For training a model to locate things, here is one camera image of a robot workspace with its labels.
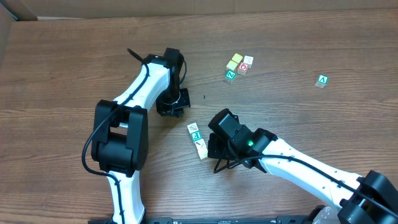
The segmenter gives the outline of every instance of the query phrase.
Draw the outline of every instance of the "green cube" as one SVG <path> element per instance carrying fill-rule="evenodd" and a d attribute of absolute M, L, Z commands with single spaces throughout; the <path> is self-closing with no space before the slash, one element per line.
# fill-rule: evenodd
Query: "green cube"
<path fill-rule="evenodd" d="M 224 80 L 228 83 L 232 83 L 236 77 L 236 73 L 232 72 L 231 70 L 226 72 Z"/>

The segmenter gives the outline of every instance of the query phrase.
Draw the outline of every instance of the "toy block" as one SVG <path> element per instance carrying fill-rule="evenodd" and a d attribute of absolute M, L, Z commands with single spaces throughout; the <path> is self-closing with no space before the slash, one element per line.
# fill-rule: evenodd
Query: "toy block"
<path fill-rule="evenodd" d="M 228 70 L 231 70 L 231 71 L 235 72 L 237 66 L 238 66 L 238 64 L 237 64 L 236 62 L 230 60 L 230 61 L 228 62 L 228 64 L 226 65 L 226 70 L 227 70 L 227 71 L 228 71 Z"/>
<path fill-rule="evenodd" d="M 248 65 L 249 66 L 249 68 L 251 68 L 251 65 L 253 64 L 253 57 L 250 57 L 250 56 L 244 56 L 244 59 L 243 59 L 243 63 L 245 63 L 246 65 Z"/>
<path fill-rule="evenodd" d="M 246 75 L 246 72 L 249 69 L 249 65 L 246 65 L 245 63 L 241 62 L 238 66 L 238 74 L 240 75 Z"/>
<path fill-rule="evenodd" d="M 234 57 L 232 57 L 232 61 L 236 62 L 236 63 L 241 63 L 243 57 L 240 54 L 235 54 Z"/>
<path fill-rule="evenodd" d="M 329 78 L 324 75 L 319 75 L 318 81 L 315 83 L 316 87 L 323 88 L 328 84 Z"/>
<path fill-rule="evenodd" d="M 228 72 L 226 72 L 224 80 L 230 84 L 232 84 L 232 82 L 234 81 L 236 76 L 236 73 L 234 73 L 233 71 L 229 70 Z"/>

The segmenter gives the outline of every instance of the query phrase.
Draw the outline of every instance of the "wire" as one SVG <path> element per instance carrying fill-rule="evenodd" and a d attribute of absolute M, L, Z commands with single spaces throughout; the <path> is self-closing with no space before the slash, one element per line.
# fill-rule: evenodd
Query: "wire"
<path fill-rule="evenodd" d="M 314 170 L 315 172 L 318 172 L 319 174 L 321 174 L 322 176 L 326 177 L 327 179 L 330 179 L 332 182 L 335 182 L 335 183 L 338 184 L 339 186 L 342 186 L 342 187 L 344 187 L 345 189 L 351 191 L 352 193 L 354 193 L 354 194 L 356 194 L 356 195 L 362 197 L 363 199 L 367 200 L 368 202 L 371 202 L 371 203 L 374 204 L 377 208 L 380 208 L 381 210 L 387 212 L 388 214 L 390 214 L 390 215 L 392 215 L 393 217 L 395 217 L 395 218 L 398 219 L 398 215 L 397 215 L 395 212 L 393 212 L 392 210 L 390 210 L 390 209 L 388 209 L 387 207 L 383 206 L 383 205 L 380 204 L 379 202 L 377 202 L 377 201 L 373 200 L 372 198 L 370 198 L 370 197 L 368 197 L 368 196 L 362 194 L 362 193 L 359 192 L 358 190 L 356 190 L 356 189 L 354 189 L 354 188 L 352 188 L 352 187 L 346 185 L 343 181 L 338 180 L 338 179 L 332 177 L 331 175 L 329 175 L 329 174 L 325 173 L 324 171 L 322 171 L 322 170 L 316 168 L 315 166 L 313 166 L 313 165 L 311 165 L 311 164 L 309 164 L 309 163 L 307 163 L 307 162 L 305 162 L 305 161 L 302 161 L 302 160 L 300 160 L 300 159 L 294 158 L 294 157 L 292 157 L 292 156 L 261 155 L 261 156 L 248 157 L 248 158 L 241 159 L 241 160 L 239 160 L 239 161 L 235 161 L 235 162 L 232 162 L 232 163 L 230 163 L 230 164 L 227 164 L 227 165 L 225 165 L 225 166 L 219 168 L 218 170 L 215 170 L 214 173 L 216 174 L 216 173 L 218 173 L 218 172 L 220 172 L 220 171 L 222 171 L 222 170 L 224 170 L 224 169 L 226 169 L 226 168 L 234 167 L 236 164 L 241 164 L 241 163 L 244 162 L 244 161 L 248 161 L 248 160 L 251 160 L 251 159 L 262 159 L 262 158 L 287 159 L 288 161 L 295 161 L 295 162 L 298 162 L 299 164 L 303 164 L 303 165 L 305 165 L 306 167 L 308 167 L 308 168 Z"/>
<path fill-rule="evenodd" d="M 187 74 L 187 63 L 185 61 L 184 61 L 184 65 L 185 65 L 185 72 L 184 72 L 184 75 L 182 76 L 182 78 L 180 80 L 180 85 L 181 85 L 182 82 L 184 82 L 185 75 Z"/>
<path fill-rule="evenodd" d="M 118 179 L 112 175 L 109 174 L 107 172 L 98 172 L 95 170 L 90 169 L 87 166 L 86 163 L 86 153 L 87 153 L 87 149 L 88 146 L 90 145 L 90 142 L 93 140 L 94 135 L 98 132 L 98 130 L 100 129 L 100 127 L 102 127 L 102 125 L 104 125 L 105 122 L 107 122 L 108 120 L 110 120 L 111 118 L 114 118 L 114 115 L 116 115 L 116 113 L 120 112 L 120 109 L 126 104 L 128 103 L 132 97 L 141 89 L 141 87 L 145 84 L 146 80 L 149 77 L 149 68 L 148 65 L 146 63 L 144 63 L 144 60 L 135 52 L 133 52 L 131 49 L 127 49 L 127 51 L 134 56 L 138 61 L 140 61 L 143 65 L 145 65 L 145 68 L 147 70 L 147 73 L 145 75 L 145 78 L 143 79 L 143 81 L 140 83 L 140 85 L 126 98 L 126 100 L 124 100 L 120 105 L 118 105 L 112 112 L 110 112 L 109 115 L 107 115 L 107 117 L 105 117 L 105 119 L 98 125 L 98 127 L 92 132 L 92 134 L 88 137 L 85 146 L 83 147 L 83 152 L 81 153 L 81 163 L 83 164 L 83 167 L 91 174 L 95 174 L 95 175 L 101 175 L 101 176 L 105 176 L 105 177 L 110 177 L 114 180 L 114 184 L 118 190 L 118 201 L 119 201 L 119 208 L 120 208 L 120 216 L 122 217 L 122 224 L 125 224 L 124 222 L 124 210 L 123 210 L 123 206 L 122 206 L 122 196 L 121 196 L 121 191 L 120 191 L 120 181 L 118 181 Z"/>

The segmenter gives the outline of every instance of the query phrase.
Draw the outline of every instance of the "wood grain surface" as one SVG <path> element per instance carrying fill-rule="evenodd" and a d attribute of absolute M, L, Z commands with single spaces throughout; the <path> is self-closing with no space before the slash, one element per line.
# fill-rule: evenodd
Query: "wood grain surface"
<path fill-rule="evenodd" d="M 398 187 L 397 9 L 15 22 L 0 72 L 0 222 L 113 214 L 108 181 L 87 173 L 80 156 L 97 102 L 139 73 L 128 47 L 143 57 L 173 47 L 188 64 L 184 118 L 149 112 L 148 217 L 307 215 L 322 203 L 256 169 L 213 174 L 216 161 L 199 160 L 186 125 L 196 122 L 207 141 L 224 108 L 322 162 L 373 169 Z M 254 63 L 229 85 L 224 68 L 235 53 Z M 314 86 L 320 73 L 330 78 L 324 89 Z"/>

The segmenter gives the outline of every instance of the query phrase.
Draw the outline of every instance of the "black cable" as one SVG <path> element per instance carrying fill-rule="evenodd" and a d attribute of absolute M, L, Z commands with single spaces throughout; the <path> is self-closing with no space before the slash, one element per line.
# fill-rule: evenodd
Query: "black cable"
<path fill-rule="evenodd" d="M 180 85 L 181 85 L 182 82 L 184 82 L 185 75 L 187 74 L 187 63 L 185 61 L 184 61 L 184 65 L 185 65 L 185 72 L 184 72 L 184 75 L 182 76 L 182 78 L 180 80 Z"/>
<path fill-rule="evenodd" d="M 315 166 L 313 166 L 313 165 L 311 165 L 311 164 L 309 164 L 309 163 L 307 163 L 307 162 L 305 162 L 305 161 L 302 161 L 302 160 L 300 160 L 300 159 L 294 158 L 294 157 L 292 157 L 292 156 L 261 155 L 261 156 L 248 157 L 248 158 L 245 158 L 245 159 L 241 159 L 241 160 L 239 160 L 239 161 L 232 162 L 232 163 L 230 163 L 230 164 L 228 164 L 228 165 L 225 165 L 225 166 L 219 168 L 218 170 L 214 171 L 214 173 L 216 174 L 216 173 L 218 173 L 218 172 L 220 172 L 220 171 L 222 171 L 222 170 L 224 170 L 224 169 L 226 169 L 226 168 L 233 167 L 233 166 L 235 166 L 236 164 L 241 164 L 241 163 L 244 162 L 244 161 L 248 161 L 248 160 L 252 160 L 252 159 L 262 159 L 262 158 L 287 159 L 288 161 L 295 161 L 295 162 L 298 162 L 299 164 L 303 164 L 303 165 L 305 165 L 306 167 L 308 167 L 308 168 L 314 170 L 315 172 L 318 172 L 319 174 L 321 174 L 322 176 L 326 177 L 327 179 L 330 179 L 332 182 L 338 184 L 339 186 L 342 186 L 342 187 L 344 187 L 345 189 L 351 191 L 352 193 L 354 193 L 354 194 L 356 194 L 356 195 L 362 197 L 363 199 L 367 200 L 368 202 L 371 202 L 371 203 L 372 203 L 373 205 L 375 205 L 377 208 L 380 208 L 381 210 L 387 212 L 388 214 L 390 214 L 390 215 L 392 215 L 393 217 L 395 217 L 396 219 L 398 219 L 398 215 L 397 215 L 395 212 L 391 211 L 390 209 L 388 209 L 388 208 L 385 207 L 384 205 L 380 204 L 379 202 L 373 200 L 372 198 L 369 198 L 368 196 L 362 194 L 362 193 L 359 192 L 358 190 L 356 190 L 356 189 L 354 189 L 354 188 L 352 188 L 352 187 L 346 185 L 343 181 L 338 180 L 338 179 L 332 177 L 331 175 L 329 175 L 329 174 L 325 173 L 324 171 L 322 171 L 322 170 L 316 168 Z"/>
<path fill-rule="evenodd" d="M 125 222 L 124 222 L 124 214 L 123 214 L 124 210 L 123 210 L 123 206 L 122 206 L 122 196 L 121 196 L 121 191 L 120 191 L 120 183 L 119 183 L 118 179 L 112 174 L 109 174 L 109 173 L 106 173 L 106 172 L 98 172 L 98 171 L 90 169 L 87 166 L 87 163 L 86 163 L 86 153 L 87 153 L 88 146 L 90 145 L 90 142 L 93 140 L 94 135 L 98 132 L 100 127 L 102 127 L 102 125 L 104 125 L 104 123 L 107 122 L 109 119 L 114 118 L 114 115 L 116 113 L 120 112 L 120 109 L 132 99 L 132 97 L 141 89 L 141 87 L 145 84 L 146 80 L 149 77 L 149 68 L 148 68 L 148 65 L 146 63 L 144 63 L 144 60 L 138 54 L 133 52 L 131 49 L 127 49 L 127 51 L 132 56 L 134 56 L 138 61 L 140 61 L 143 65 L 145 65 L 145 68 L 147 70 L 145 78 L 139 84 L 139 86 L 126 98 L 126 100 L 124 100 L 112 112 L 110 112 L 110 114 L 107 115 L 107 117 L 92 132 L 92 134 L 88 137 L 85 146 L 83 147 L 83 152 L 81 153 L 81 163 L 83 164 L 83 167 L 87 170 L 87 172 L 89 172 L 91 174 L 95 174 L 95 175 L 101 175 L 101 176 L 105 176 L 105 177 L 110 177 L 110 178 L 112 178 L 114 180 L 114 184 L 115 184 L 115 186 L 116 186 L 116 188 L 118 190 L 118 200 L 119 200 L 120 216 L 122 217 L 122 224 L 125 224 Z"/>

